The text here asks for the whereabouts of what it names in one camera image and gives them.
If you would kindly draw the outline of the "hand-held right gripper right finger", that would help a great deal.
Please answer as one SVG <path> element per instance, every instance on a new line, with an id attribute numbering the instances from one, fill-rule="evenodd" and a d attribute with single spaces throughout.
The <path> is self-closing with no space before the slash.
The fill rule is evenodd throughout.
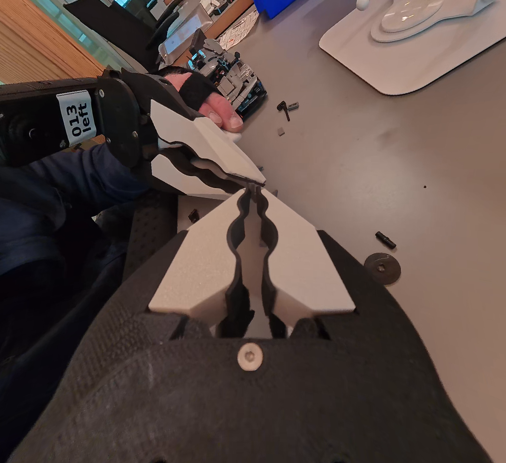
<path id="1" fill-rule="evenodd" d="M 271 336 L 284 339 L 301 319 L 356 309 L 315 226 L 269 191 L 256 189 L 261 240 L 262 306 Z"/>

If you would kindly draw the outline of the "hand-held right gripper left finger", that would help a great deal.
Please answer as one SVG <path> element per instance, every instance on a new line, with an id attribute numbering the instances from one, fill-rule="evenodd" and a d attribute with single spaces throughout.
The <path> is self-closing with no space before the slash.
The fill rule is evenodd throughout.
<path id="1" fill-rule="evenodd" d="M 225 338 L 242 338 L 254 316 L 242 279 L 238 246 L 251 191 L 241 189 L 182 233 L 183 241 L 148 308 L 216 326 Z"/>

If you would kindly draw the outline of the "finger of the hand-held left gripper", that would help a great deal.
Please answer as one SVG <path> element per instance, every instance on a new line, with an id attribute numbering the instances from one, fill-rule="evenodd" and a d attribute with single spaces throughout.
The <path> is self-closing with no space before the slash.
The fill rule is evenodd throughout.
<path id="1" fill-rule="evenodd" d="M 159 154 L 151 162 L 151 174 L 158 180 L 179 190 L 187 196 L 195 197 L 230 197 L 239 191 L 245 192 L 244 187 L 223 189 L 206 185 L 195 175 L 186 175 L 179 171 L 165 156 Z"/>
<path id="2" fill-rule="evenodd" d="M 263 186 L 266 178 L 231 136 L 209 118 L 186 118 L 151 100 L 150 118 L 158 134 L 159 150 L 188 147 L 197 158 L 215 163 L 228 176 Z"/>

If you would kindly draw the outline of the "person's left forearm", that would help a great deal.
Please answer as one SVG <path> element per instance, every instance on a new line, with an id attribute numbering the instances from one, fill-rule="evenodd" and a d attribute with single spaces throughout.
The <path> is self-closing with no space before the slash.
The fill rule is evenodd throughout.
<path id="1" fill-rule="evenodd" d="M 61 228 L 67 212 L 86 217 L 131 202 L 148 190 L 103 145 L 59 152 L 20 168 L 1 168 L 1 233 L 23 226 Z"/>

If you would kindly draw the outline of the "black round lego disc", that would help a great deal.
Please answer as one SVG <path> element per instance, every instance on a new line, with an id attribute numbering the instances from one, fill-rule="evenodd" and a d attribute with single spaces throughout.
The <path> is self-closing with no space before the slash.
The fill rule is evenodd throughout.
<path id="1" fill-rule="evenodd" d="M 365 269 L 379 284 L 388 286 L 396 283 L 401 277 L 401 265 L 392 255 L 376 252 L 364 262 Z"/>

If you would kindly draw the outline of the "grey lego vehicle model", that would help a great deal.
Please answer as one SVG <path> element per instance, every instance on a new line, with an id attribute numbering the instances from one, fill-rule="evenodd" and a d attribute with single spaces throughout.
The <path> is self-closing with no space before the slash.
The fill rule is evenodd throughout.
<path id="1" fill-rule="evenodd" d="M 187 66 L 208 78 L 242 120 L 251 117 L 267 99 L 267 90 L 239 52 L 223 49 L 217 40 L 197 30 L 189 53 Z"/>

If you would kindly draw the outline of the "lego instruction sheet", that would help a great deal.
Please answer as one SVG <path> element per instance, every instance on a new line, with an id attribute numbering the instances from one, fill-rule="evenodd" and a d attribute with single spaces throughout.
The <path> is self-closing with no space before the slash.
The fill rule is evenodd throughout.
<path id="1" fill-rule="evenodd" d="M 224 51 L 228 51 L 245 39 L 255 27 L 259 13 L 256 8 L 244 15 L 241 19 L 225 30 L 217 41 Z"/>

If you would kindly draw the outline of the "person's left hand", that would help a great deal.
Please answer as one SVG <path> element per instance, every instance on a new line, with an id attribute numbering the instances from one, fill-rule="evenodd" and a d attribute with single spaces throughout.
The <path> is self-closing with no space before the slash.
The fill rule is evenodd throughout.
<path id="1" fill-rule="evenodd" d="M 243 130 L 240 116 L 207 77 L 176 66 L 162 68 L 157 75 L 174 86 L 189 108 L 209 118 L 219 128 L 231 133 Z"/>

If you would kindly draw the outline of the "black office chair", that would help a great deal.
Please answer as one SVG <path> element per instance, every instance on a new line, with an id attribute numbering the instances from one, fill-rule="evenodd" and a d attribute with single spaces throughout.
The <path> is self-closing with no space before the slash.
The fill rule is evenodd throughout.
<path id="1" fill-rule="evenodd" d="M 150 74 L 157 71 L 159 52 L 148 48 L 155 29 L 113 2 L 77 0 L 63 7 L 82 24 L 132 57 Z"/>

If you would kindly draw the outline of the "background wooden desk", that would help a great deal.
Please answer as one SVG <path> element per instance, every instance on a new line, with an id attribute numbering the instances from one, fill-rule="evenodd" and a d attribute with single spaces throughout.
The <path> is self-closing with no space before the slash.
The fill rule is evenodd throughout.
<path id="1" fill-rule="evenodd" d="M 252 5 L 253 0 L 235 0 L 223 13 L 210 17 L 201 4 L 192 10 L 184 6 L 179 17 L 168 28 L 167 38 L 158 47 L 158 62 L 164 65 L 184 65 L 194 33 L 201 30 L 207 38 L 218 38 Z"/>

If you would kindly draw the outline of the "white desk stand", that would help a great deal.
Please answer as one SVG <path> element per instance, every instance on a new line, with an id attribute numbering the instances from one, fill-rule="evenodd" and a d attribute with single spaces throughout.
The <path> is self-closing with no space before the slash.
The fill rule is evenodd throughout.
<path id="1" fill-rule="evenodd" d="M 384 95 L 417 91 L 505 39 L 505 0 L 370 0 L 319 48 Z"/>

